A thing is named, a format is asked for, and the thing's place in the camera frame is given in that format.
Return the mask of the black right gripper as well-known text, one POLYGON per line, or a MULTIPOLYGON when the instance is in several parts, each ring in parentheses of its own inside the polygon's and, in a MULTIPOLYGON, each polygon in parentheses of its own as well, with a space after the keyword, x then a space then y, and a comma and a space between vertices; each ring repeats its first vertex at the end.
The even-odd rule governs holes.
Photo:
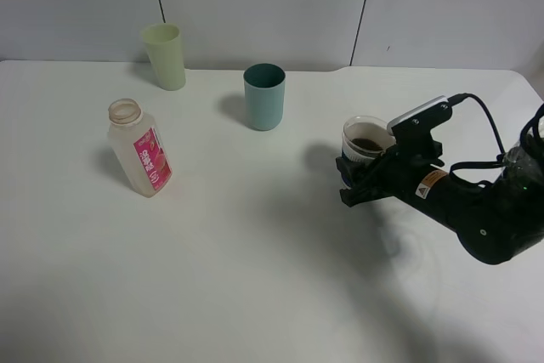
POLYGON ((395 197, 417 210, 428 210, 429 200, 416 194, 422 180, 440 170, 443 146, 430 133, 421 137, 397 138, 392 150, 380 160, 376 171, 362 171, 360 162, 344 156, 336 158, 336 166, 345 185, 339 191, 346 206, 395 197))

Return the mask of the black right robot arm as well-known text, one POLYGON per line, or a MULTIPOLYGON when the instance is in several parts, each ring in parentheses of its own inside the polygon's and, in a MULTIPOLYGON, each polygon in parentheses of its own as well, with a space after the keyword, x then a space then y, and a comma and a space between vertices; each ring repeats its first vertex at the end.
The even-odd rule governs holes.
POLYGON ((354 207, 395 197, 453 231, 478 261, 501 264, 543 239, 543 111, 496 161, 459 162, 445 172, 431 131, 452 114, 450 101, 438 100, 392 122, 395 145, 370 163, 337 157, 348 183, 341 200, 354 207))

